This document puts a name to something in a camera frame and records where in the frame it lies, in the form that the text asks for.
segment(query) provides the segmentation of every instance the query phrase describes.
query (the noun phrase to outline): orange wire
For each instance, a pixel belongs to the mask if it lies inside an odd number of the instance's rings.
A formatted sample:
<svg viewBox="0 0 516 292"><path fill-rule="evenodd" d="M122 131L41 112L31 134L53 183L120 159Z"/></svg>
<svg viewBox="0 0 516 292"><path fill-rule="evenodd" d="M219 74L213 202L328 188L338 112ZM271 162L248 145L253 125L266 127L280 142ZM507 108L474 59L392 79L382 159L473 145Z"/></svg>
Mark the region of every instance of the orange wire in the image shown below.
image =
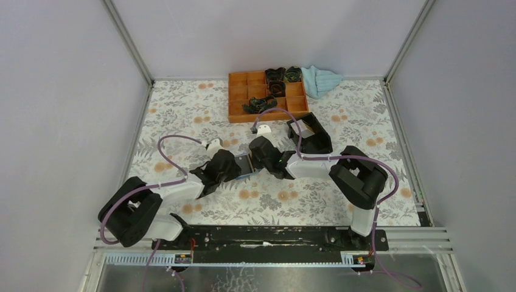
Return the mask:
<svg viewBox="0 0 516 292"><path fill-rule="evenodd" d="M190 258L194 257L194 247L195 247L195 239L191 238L190 242L192 243L190 247Z"/></svg>

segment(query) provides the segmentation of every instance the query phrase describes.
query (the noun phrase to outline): white connector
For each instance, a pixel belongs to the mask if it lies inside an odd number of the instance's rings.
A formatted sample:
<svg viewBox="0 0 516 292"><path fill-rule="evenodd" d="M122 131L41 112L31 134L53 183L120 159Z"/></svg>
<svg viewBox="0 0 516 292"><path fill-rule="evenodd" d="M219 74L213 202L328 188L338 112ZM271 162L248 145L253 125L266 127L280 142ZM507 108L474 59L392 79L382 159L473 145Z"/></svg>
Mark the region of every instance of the white connector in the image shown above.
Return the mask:
<svg viewBox="0 0 516 292"><path fill-rule="evenodd" d="M268 125L260 125L258 126L256 137L263 136L267 138L267 140L271 141L271 143L277 147L277 143L273 139L273 131L271 130L271 127Z"/></svg>
<svg viewBox="0 0 516 292"><path fill-rule="evenodd" d="M224 147L222 147L222 139L220 138L212 140L206 147L206 151L210 158L213 158L213 156L221 149L224 149Z"/></svg>

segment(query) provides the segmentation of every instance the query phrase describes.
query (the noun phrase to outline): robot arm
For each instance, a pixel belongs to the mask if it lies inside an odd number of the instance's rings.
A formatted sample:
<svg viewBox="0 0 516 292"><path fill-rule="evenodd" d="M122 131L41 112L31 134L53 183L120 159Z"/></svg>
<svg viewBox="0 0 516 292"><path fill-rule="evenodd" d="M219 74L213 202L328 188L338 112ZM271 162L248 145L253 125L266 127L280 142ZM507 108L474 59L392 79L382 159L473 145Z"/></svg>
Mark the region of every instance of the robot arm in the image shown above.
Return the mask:
<svg viewBox="0 0 516 292"><path fill-rule="evenodd" d="M144 237L168 241L176 239L186 224L178 216L170 215L170 206L173 203L202 198L214 192L222 182L240 176L241 169L235 156L218 147L219 141L214 142L207 146L212 159L205 165L191 170L191 175L185 182L168 186L160 194L149 189L142 190L124 201L111 214L106 228L122 246L132 246ZM99 221L102 222L108 210L126 193L145 185L146 183L136 176L129 178L99 212Z"/></svg>
<svg viewBox="0 0 516 292"><path fill-rule="evenodd" d="M266 168L279 179L331 179L355 206L351 230L362 237L371 233L376 201L383 191L387 173L378 165L357 159L303 160L295 151L281 153L265 137L257 137L249 145L253 165ZM303 154L304 157L321 155ZM357 147L347 146L340 155L367 157Z"/></svg>
<svg viewBox="0 0 516 292"><path fill-rule="evenodd" d="M301 159L295 151L280 152L270 141L268 126L260 126L257 134L258 137L249 144L252 168L265 168L278 179L333 180L344 196L355 205L351 231L359 237L367 237L371 233L378 195L387 179L387 173L381 167L357 159ZM242 174L235 156L221 147L219 139L207 146L207 152L212 159L205 165L191 170L191 175L185 182L168 186L160 194L148 189L138 192L112 213L106 227L122 246L132 246L144 237L176 240L188 225L179 216L170 214L171 205L177 201L202 198L214 192L222 182L236 179ZM340 154L367 157L353 146L346 147ZM146 183L138 177L128 179L99 212L99 221L104 219L108 210L126 193L145 185Z"/></svg>

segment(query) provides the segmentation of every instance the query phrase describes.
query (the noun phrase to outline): cable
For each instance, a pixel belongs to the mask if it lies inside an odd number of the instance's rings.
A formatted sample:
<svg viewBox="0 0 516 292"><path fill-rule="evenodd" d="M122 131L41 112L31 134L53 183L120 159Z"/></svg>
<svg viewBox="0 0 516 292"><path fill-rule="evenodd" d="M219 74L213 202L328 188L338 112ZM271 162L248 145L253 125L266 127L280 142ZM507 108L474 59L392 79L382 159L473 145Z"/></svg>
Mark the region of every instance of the cable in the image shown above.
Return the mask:
<svg viewBox="0 0 516 292"><path fill-rule="evenodd" d="M414 283L422 286L422 284L416 278L414 278L413 276L410 276L410 275L407 275L407 274L404 274L404 273L400 273L400 272L393 272L393 271L391 271L390 273L394 274L394 275L398 275L400 277L406 277L407 279L413 281ZM363 276L363 275L371 275L371 274L384 274L384 275L390 276L385 271L370 271L370 272L362 272L360 274L355 273L355 272L351 272L351 273L344 273L343 275L344 276L356 276L356 275Z"/></svg>
<svg viewBox="0 0 516 292"><path fill-rule="evenodd" d="M184 280L183 278L179 275L178 272L174 271L172 273L173 276L177 277L179 279L179 283L181 284L181 292L184 292Z"/></svg>
<svg viewBox="0 0 516 292"><path fill-rule="evenodd" d="M116 210L116 208L118 208L125 200L129 199L131 196L133 196L135 193L139 193L143 190L149 190L149 189L155 189L157 187L168 187L168 186L174 186L176 184L181 184L183 182L186 181L187 177L188 177L188 172L180 167L178 164L176 164L175 162L173 162L170 158L167 157L167 155L165 155L165 153L163 152L163 150L161 150L161 143L163 142L163 140L167 139L167 138L173 138L173 137L177 137L177 138L184 138L184 139L188 139L188 140L192 140L198 144L202 144L201 141L195 139L195 138L192 138L192 137L188 137L188 136L183 136L183 135L166 135L166 136L163 136L161 138L159 138L159 141L158 141L158 151L159 151L159 154L161 154L161 156L170 164L174 165L179 171L181 171L183 174L184 174L184 177L178 181L171 181L171 182L165 182L164 184L152 184L152 185L149 185L149 186L143 186L143 187L139 187L137 189L134 189L132 190L131 192L128 192L126 193L122 198L120 198L118 201L116 201L116 203L113 204L113 206L108 210L108 212L106 213L106 215L104 215L104 218L102 219L102 223L100 224L100 239L102 240L102 242L104 242L105 244L107 245L115 245L117 243L119 243L118 240L115 240L113 242L107 240L107 238L105 237L105 229L106 229L106 223L108 222L108 220L110 219L110 216L111 214L113 214L113 212ZM145 277L147 276L147 270L148 270L148 266L150 264L150 261L152 260L152 258L154 257L154 254L156 253L156 251L158 250L158 247L159 247L159 244L161 243L161 239L158 239L158 241L156 242L156 246L154 247L154 250L152 251L152 253L150 254L150 257L148 258L147 260L147 264L145 265L145 271L144 271L144 276L143 276L143 279L142 279L142 292L144 290L144 285L145 285ZM179 274L177 274L178 276L178 279L180 280L181 282L181 287L182 287L182 290L184 292L184 283L183 283L183 279L181 278L181 276L179 276Z"/></svg>
<svg viewBox="0 0 516 292"><path fill-rule="evenodd" d="M191 238L190 242L191 242L191 246L190 246L190 260L193 261L194 260L195 239Z"/></svg>
<svg viewBox="0 0 516 292"><path fill-rule="evenodd" d="M135 193L139 193L139 192L141 192L143 190L155 189L157 187L174 186L176 184L181 184L181 183L186 181L186 179L188 177L188 172L186 170L184 170L182 167L180 167L178 164L176 164L172 160L170 160L170 158L168 158L167 155L165 155L165 153L163 153L163 150L161 150L161 143L163 142L163 140L167 139L167 138L172 138L172 137L185 138L185 139L192 140L192 141L194 141L196 143L199 143L199 144L201 144L201 141L199 141L197 139L194 139L192 137L183 136L183 135L175 135L175 134L174 135L166 135L166 136L163 136L163 137L159 138L159 141L158 141L158 151L159 151L159 154L161 154L161 156L168 163L174 165L179 171L181 171L184 174L184 177L182 179L178 180L178 181L170 181L170 182L165 182L164 184L152 184L152 185L147 185L147 186L139 187L137 189L132 190L131 192L126 193L122 198L120 198L118 201L116 201L116 203L114 203L113 206L108 210L106 215L104 215L104 218L102 219L102 223L100 224L100 239L105 244L107 244L107 245L115 245L115 244L117 244L119 242L118 240L115 240L115 241L107 240L105 235L104 235L104 232L105 232L105 229L106 229L106 223L110 219L111 214L113 214L113 212L116 210L116 208L118 208L125 200L129 199Z"/></svg>
<svg viewBox="0 0 516 292"><path fill-rule="evenodd" d="M260 120L260 118L270 112L270 111L283 111L285 113L287 113L290 118L292 119L292 121L296 124L296 127L298 128L298 133L301 133L301 127L299 126L298 124L298 121L294 118L294 116L292 116L291 113L289 113L288 111L286 111L285 109L282 109L282 108L271 108L271 109L268 109L266 111L263 111L259 116L256 117L256 120L254 121L253 123L253 127L256 127L256 124L258 123L258 121ZM399 188L399 185L400 185L400 181L398 179L398 176L396 175L396 173L392 170L392 168L390 168L387 164L385 164L384 162L382 161L378 161L376 159L373 159L373 158L369 158L369 157L364 157L364 156L358 156L358 155L339 155L339 156L320 156L320 157L305 157L302 155L301 153L301 135L299 135L299 140L298 140L298 144L297 144L297 147L296 147L296 152L298 154L298 156L303 160L303 159L306 159L306 160L309 160L309 161L324 161L324 160L336 160L336 159L357 159L357 160L363 160L363 161L369 161L369 162L373 162L373 163L376 163L378 164L379 166L383 167L385 170L387 170L391 175L392 177L394 178L394 188L392 189L392 191L390 193L387 194L387 196L384 196L383 198L379 199L377 202L376 202L376 210L374 212L374 219L373 219L373 224L372 224L372 229L371 229L371 238L373 238L373 240L371 240L371 248L372 248L372 251L373 251L373 254L375 256L375 260L376 262L380 265L380 267L382 268L383 272L385 272L385 274L387 274L389 277L391 277L393 280L395 280L396 282L398 282L399 284L403 285L403 286L406 286L408 288L412 288L412 289L415 289L415 290L422 290L423 289L423 285L417 280L415 279L414 277L410 276L410 275L407 275L407 274L403 274L403 273L398 273L398 272L389 272L384 266L383 266L383 263L382 261L378 258L377 256L377 252L376 252L376 246L375 246L375 231L376 231L376 227L377 227L377 219L378 219L378 215L379 215L379 211L380 211L380 204L382 204L385 200L387 200L388 198L392 197L396 191L398 190ZM414 281L417 286L412 286L412 285L409 285L407 283L404 283L402 282L397 276L395 275L398 275L399 277L405 277L407 279L411 279L412 281Z"/></svg>
<svg viewBox="0 0 516 292"><path fill-rule="evenodd" d="M145 280L147 278L147 271L148 271L148 267L150 265L150 261L152 260L152 258L154 257L154 254L158 250L158 247L159 247L160 243L161 243L161 239L158 239L158 241L156 241L156 246L152 250L152 253L150 254L150 257L148 257L147 263L145 264L144 276L143 276L143 279L142 279L142 292L144 292Z"/></svg>

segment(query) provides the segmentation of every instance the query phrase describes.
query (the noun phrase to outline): table surface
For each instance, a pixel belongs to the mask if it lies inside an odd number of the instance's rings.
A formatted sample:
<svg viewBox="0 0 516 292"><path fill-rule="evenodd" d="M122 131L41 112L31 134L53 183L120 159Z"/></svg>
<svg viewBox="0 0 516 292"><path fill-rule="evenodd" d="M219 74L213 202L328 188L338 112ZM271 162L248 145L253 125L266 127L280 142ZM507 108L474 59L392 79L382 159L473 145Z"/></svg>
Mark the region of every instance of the table surface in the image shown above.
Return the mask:
<svg viewBox="0 0 516 292"><path fill-rule="evenodd" d="M315 114L332 138L335 153L354 145L368 156L384 161L400 178L397 193L380 206L378 225L419 226L413 193L403 165L391 119L378 80L345 80L320 100L309 98ZM294 150L286 121L264 122L274 133L281 151ZM255 138L251 123L229 123L228 82L157 81L148 104L129 176L149 184L176 180L181 175L158 153L157 141L167 134L200 140L223 139L235 155L248 152ZM164 141L164 151L191 170L204 164L206 150L184 139ZM381 196L394 185L388 179ZM155 190L166 193L167 189ZM246 179L221 184L199 200L171 206L190 224L227 225L350 225L354 206L332 181L303 178L280 180L262 170Z"/></svg>

